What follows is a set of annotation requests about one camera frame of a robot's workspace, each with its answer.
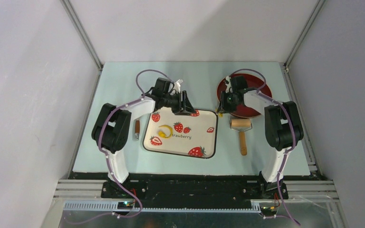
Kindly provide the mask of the yellow dough trim scrap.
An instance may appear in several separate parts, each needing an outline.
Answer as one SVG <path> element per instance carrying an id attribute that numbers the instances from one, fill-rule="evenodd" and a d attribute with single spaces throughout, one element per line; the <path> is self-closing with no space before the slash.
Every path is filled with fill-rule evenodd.
<path id="1" fill-rule="evenodd" d="M 158 136 L 164 139 L 171 138 L 173 135 L 173 128 L 169 125 L 160 125 L 158 130 Z"/>

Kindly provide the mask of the metal scraper wooden handle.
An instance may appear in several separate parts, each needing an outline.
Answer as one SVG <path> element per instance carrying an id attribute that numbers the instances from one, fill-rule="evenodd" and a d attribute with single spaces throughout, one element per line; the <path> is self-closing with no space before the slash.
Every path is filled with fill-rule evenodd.
<path id="1" fill-rule="evenodd" d="M 136 119 L 134 122 L 134 139 L 139 140 L 140 136 L 140 119 Z"/>

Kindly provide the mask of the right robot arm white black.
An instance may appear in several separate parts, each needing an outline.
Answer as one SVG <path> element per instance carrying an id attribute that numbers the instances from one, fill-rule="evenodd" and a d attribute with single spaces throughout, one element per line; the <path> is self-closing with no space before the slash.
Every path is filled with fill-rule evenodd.
<path id="1" fill-rule="evenodd" d="M 226 88 L 220 92 L 218 113 L 231 114 L 243 105 L 264 117 L 265 137 L 273 154 L 261 171 L 264 181 L 258 184 L 257 191 L 262 198 L 269 199 L 277 191 L 274 182 L 283 178 L 289 154 L 304 136 L 297 105 L 292 101 L 281 103 L 260 88 L 248 87 L 243 76 L 227 76 L 223 83 Z"/>

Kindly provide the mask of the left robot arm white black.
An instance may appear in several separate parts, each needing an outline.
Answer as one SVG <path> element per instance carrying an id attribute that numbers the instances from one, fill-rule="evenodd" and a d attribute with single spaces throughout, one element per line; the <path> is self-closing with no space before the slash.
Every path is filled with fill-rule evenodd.
<path id="1" fill-rule="evenodd" d="M 127 143 L 131 123 L 143 115 L 154 113 L 163 107 L 170 108 L 174 115 L 189 116 L 196 110 L 191 105 L 187 92 L 181 89 L 183 80 L 175 82 L 158 78 L 148 92 L 126 104 L 102 106 L 91 136 L 99 150 L 105 154 L 109 177 L 115 182 L 113 192 L 120 198 L 129 196 L 131 184 L 126 167 L 124 146 Z"/>

